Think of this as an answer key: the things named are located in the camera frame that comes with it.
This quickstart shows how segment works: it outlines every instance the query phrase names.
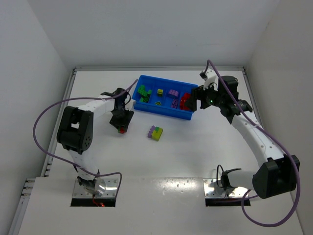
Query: white table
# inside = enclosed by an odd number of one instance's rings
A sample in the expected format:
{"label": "white table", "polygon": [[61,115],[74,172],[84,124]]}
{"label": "white table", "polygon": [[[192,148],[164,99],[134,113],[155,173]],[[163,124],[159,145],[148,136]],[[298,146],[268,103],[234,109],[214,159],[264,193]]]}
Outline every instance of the white table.
{"label": "white table", "polygon": [[[201,85],[199,72],[78,71],[68,93],[70,97],[97,97],[128,87],[142,74]],[[242,71],[221,71],[221,75],[235,76],[240,99],[251,103]],[[110,118],[107,114],[94,123],[92,148],[101,173],[123,174],[116,207],[70,207],[77,173],[71,165],[54,160],[49,177],[36,179],[20,235],[302,234],[296,214],[284,225],[269,229],[248,221],[240,207],[205,207],[202,178],[214,177],[217,164],[224,169],[258,169],[248,145],[218,108],[198,109],[191,121],[135,110],[125,135],[109,124]],[[159,142],[147,138],[152,125],[164,130]],[[55,154],[70,160],[60,144]],[[273,223],[291,206],[291,196],[285,193],[255,199],[247,211],[258,221]]]}

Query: purple lego brick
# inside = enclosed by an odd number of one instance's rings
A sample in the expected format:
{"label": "purple lego brick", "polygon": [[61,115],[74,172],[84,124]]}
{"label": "purple lego brick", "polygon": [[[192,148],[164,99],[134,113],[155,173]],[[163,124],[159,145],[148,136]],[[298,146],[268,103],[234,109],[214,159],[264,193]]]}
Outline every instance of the purple lego brick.
{"label": "purple lego brick", "polygon": [[178,91],[170,90],[167,95],[172,98],[178,98]]}
{"label": "purple lego brick", "polygon": [[177,108],[177,106],[178,106],[178,99],[173,99],[173,102],[172,102],[172,104],[171,104],[171,108]]}
{"label": "purple lego brick", "polygon": [[152,137],[152,132],[156,129],[155,126],[152,126],[149,133],[148,133],[148,138],[151,138]]}

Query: cable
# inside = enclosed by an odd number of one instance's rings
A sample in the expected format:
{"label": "cable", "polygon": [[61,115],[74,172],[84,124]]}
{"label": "cable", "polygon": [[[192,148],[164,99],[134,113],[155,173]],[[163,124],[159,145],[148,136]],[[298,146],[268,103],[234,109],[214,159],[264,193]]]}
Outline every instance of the cable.
{"label": "cable", "polygon": [[218,86],[217,86],[216,82],[211,82],[211,83],[209,84],[209,87],[211,87],[212,84],[215,84],[215,85],[216,85],[216,90],[217,90],[217,89],[218,89]]}
{"label": "cable", "polygon": [[132,100],[132,97],[128,92],[127,92],[127,95],[129,95],[129,100],[127,101],[127,103],[125,105],[127,105]]}
{"label": "cable", "polygon": [[204,74],[206,74],[207,72],[207,69],[209,68],[209,64],[210,64],[210,60],[207,60],[206,61],[206,67],[205,67],[205,70],[203,71]]}
{"label": "cable", "polygon": [[117,198],[117,195],[118,195],[118,192],[119,192],[119,188],[121,186],[121,183],[122,183],[122,173],[120,172],[114,172],[114,173],[109,173],[109,174],[94,174],[92,172],[89,172],[83,168],[81,168],[80,165],[74,163],[74,162],[71,162],[65,158],[62,158],[62,157],[59,157],[59,156],[56,156],[52,153],[49,153],[47,150],[45,150],[38,142],[37,140],[37,137],[36,137],[36,127],[37,127],[37,124],[40,120],[40,118],[49,110],[51,109],[52,107],[58,105],[58,104],[61,104],[61,103],[64,103],[64,102],[67,102],[67,101],[71,101],[71,100],[79,100],[79,99],[91,99],[91,100],[109,100],[109,99],[115,99],[115,98],[118,98],[120,97],[121,95],[123,95],[124,93],[128,92],[135,84],[136,82],[138,81],[138,79],[136,79],[131,86],[129,86],[129,88],[127,88],[126,90],[124,90],[123,92],[121,92],[120,94],[118,95],[115,95],[113,97],[108,97],[108,98],[93,98],[93,97],[77,97],[77,98],[69,98],[69,99],[64,99],[64,100],[60,100],[54,104],[51,104],[50,106],[48,106],[45,110],[43,110],[39,116],[37,117],[36,121],[35,121],[35,124],[34,124],[34,127],[33,127],[33,138],[34,138],[34,141],[35,141],[35,144],[37,145],[37,147],[42,151],[44,152],[45,154],[49,155],[49,156],[52,156],[56,159],[59,159],[61,161],[64,161],[66,163],[69,163],[69,164],[72,164],[73,166],[77,167],[77,168],[80,168],[82,171],[86,172],[87,174],[89,175],[92,175],[92,176],[95,176],[95,177],[106,177],[106,176],[111,176],[111,175],[119,175],[120,176],[120,180],[119,180],[119,183],[118,183],[118,186],[117,186],[117,190],[116,190],[116,195],[115,195],[115,199]]}
{"label": "cable", "polygon": [[104,207],[104,204],[102,202],[96,202],[94,197],[95,195],[92,196],[92,203],[94,203],[98,207]]}
{"label": "cable", "polygon": [[222,172],[224,172],[223,167],[221,165],[217,165],[217,169],[216,169],[216,184],[217,184],[218,187],[223,188],[223,186],[221,187],[219,185],[219,181],[218,181],[218,178],[219,178],[219,168],[221,168]]}
{"label": "cable", "polygon": [[277,222],[277,223],[273,223],[273,224],[264,224],[264,223],[260,223],[258,221],[255,221],[254,219],[252,219],[251,217],[248,216],[248,214],[245,211],[245,207],[244,207],[244,200],[246,195],[249,193],[249,190],[244,194],[243,198],[242,198],[242,202],[241,202],[241,208],[243,210],[243,213],[245,214],[245,216],[253,223],[263,226],[263,227],[277,227],[280,226],[282,224],[284,224],[291,216],[292,214],[295,212],[299,200],[300,200],[300,191],[301,191],[301,186],[300,186],[300,175],[298,172],[298,168],[297,165],[295,164],[291,154],[289,153],[289,151],[281,144],[281,142],[279,142],[273,135],[271,135],[270,133],[268,133],[266,130],[264,130],[262,127],[258,126],[256,123],[254,123],[242,110],[241,106],[239,105],[238,101],[235,99],[235,97],[232,95],[232,93],[230,92],[229,88],[227,87],[227,85],[225,84],[224,80],[222,79],[220,73],[218,72],[218,70],[216,69],[215,65],[212,63],[211,60],[207,60],[206,63],[206,68],[205,68],[205,72],[207,71],[209,64],[211,64],[214,72],[216,73],[216,75],[218,76],[220,82],[222,83],[222,85],[224,86],[225,90],[227,91],[227,93],[229,94],[229,96],[231,97],[231,99],[234,101],[234,103],[237,105],[240,113],[242,113],[242,115],[253,125],[255,126],[259,131],[261,131],[263,134],[267,135],[270,139],[272,139],[272,141],[274,141],[287,155],[287,157],[289,158],[289,160],[291,161],[291,165],[294,169],[295,172],[295,176],[296,176],[296,183],[297,183],[297,192],[296,192],[296,196],[295,196],[295,200],[293,203],[293,206],[291,208],[291,210],[289,211],[289,213],[285,216],[285,218],[283,218],[281,221]]}

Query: white surface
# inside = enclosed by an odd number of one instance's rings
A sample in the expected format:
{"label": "white surface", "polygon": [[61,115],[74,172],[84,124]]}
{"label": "white surface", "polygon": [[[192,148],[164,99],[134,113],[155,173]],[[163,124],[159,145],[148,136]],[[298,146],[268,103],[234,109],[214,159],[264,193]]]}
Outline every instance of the white surface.
{"label": "white surface", "polygon": [[[126,88],[141,74],[203,83],[199,71],[78,72],[71,97]],[[250,102],[241,71],[221,75],[237,77],[240,98]],[[95,122],[92,145],[101,173],[123,173],[116,207],[71,208],[77,173],[71,165],[54,160],[49,177],[36,180],[20,235],[301,234],[296,214],[283,226],[267,229],[248,221],[239,207],[205,207],[202,177],[214,177],[217,164],[224,169],[258,169],[248,145],[219,109],[198,110],[191,121],[135,111],[125,135],[109,125],[110,118]],[[152,125],[164,129],[159,142],[147,138]],[[56,154],[70,159],[60,145]],[[286,193],[252,202],[247,210],[253,218],[270,223],[285,216],[291,206]]]}
{"label": "white surface", "polygon": [[[98,97],[98,94],[113,92],[117,87],[127,88],[140,75],[168,78],[201,85],[204,83],[199,71],[97,71],[76,74],[70,97]],[[239,80],[239,96],[250,102],[241,71],[222,71],[222,75],[234,75]],[[85,100],[71,101],[78,106]],[[200,110],[192,121],[155,115],[135,110],[125,135],[109,124],[111,114],[103,115],[94,122],[93,141],[90,150],[101,173],[121,171],[124,175],[141,177],[205,177],[210,176],[217,164],[224,169],[247,167],[257,170],[258,165],[241,135],[211,107]],[[159,142],[147,138],[151,126],[163,128]],[[71,159],[60,144],[55,152]],[[50,177],[75,178],[74,168],[61,161],[54,161]]]}
{"label": "white surface", "polygon": [[[301,235],[296,214],[277,228],[259,227],[240,207],[205,207],[202,178],[124,177],[115,208],[70,207],[74,180],[37,178],[19,235]],[[256,199],[261,222],[288,213],[290,194]]]}
{"label": "white surface", "polygon": [[[32,127],[60,99],[69,73],[26,0],[0,1],[0,234],[7,234],[26,178],[40,175],[44,154]],[[58,114],[38,127],[46,148]]]}
{"label": "white surface", "polygon": [[279,0],[28,0],[74,66],[246,64]]}
{"label": "white surface", "polygon": [[282,0],[248,66],[263,125],[300,159],[298,215],[313,234],[313,1]]}

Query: yellow lego brick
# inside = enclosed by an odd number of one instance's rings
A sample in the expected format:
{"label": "yellow lego brick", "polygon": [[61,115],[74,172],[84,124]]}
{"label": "yellow lego brick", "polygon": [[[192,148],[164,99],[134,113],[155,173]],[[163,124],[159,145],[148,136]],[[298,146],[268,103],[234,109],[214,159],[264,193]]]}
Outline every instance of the yellow lego brick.
{"label": "yellow lego brick", "polygon": [[154,139],[155,141],[159,141],[159,140],[160,140],[160,137],[161,137],[161,135],[162,135],[162,133],[163,133],[163,129],[157,127],[157,128],[152,132],[151,138]]}

